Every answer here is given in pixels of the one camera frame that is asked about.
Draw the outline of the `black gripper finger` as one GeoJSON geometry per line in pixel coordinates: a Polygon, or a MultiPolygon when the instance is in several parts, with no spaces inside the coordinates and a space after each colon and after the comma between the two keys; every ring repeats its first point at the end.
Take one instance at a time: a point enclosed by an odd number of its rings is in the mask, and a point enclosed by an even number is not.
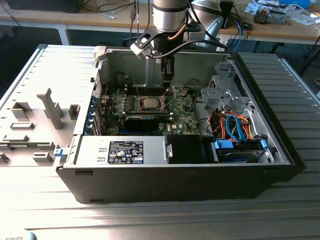
{"type": "Polygon", "coordinates": [[[169,88],[175,75],[175,57],[167,56],[161,59],[162,87],[169,88]]]}

